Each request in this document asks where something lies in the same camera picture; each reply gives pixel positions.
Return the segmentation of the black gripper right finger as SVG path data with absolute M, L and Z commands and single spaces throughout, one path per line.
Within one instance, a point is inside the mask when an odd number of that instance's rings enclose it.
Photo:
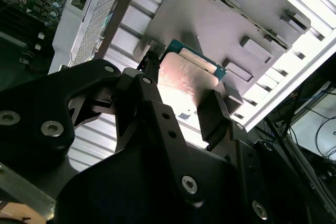
M 283 149 L 265 140 L 252 142 L 230 119 L 218 91 L 198 106 L 207 152 L 223 158 L 219 210 L 224 223 L 312 223 L 311 194 Z

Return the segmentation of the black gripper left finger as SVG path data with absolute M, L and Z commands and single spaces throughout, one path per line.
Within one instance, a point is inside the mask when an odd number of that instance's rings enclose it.
M 1 198 L 57 202 L 76 176 L 65 166 L 75 128 L 107 113 L 117 119 L 120 151 L 156 152 L 172 192 L 202 205 L 188 147 L 157 89 L 157 60 L 150 55 L 144 69 L 123 71 L 93 60 L 2 91 Z

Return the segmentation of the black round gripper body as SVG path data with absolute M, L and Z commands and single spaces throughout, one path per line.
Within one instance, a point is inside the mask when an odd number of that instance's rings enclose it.
M 120 151 L 73 177 L 57 199 L 55 223 L 252 223 L 235 168 L 188 146 L 203 204 L 193 208 L 169 187 L 156 152 Z

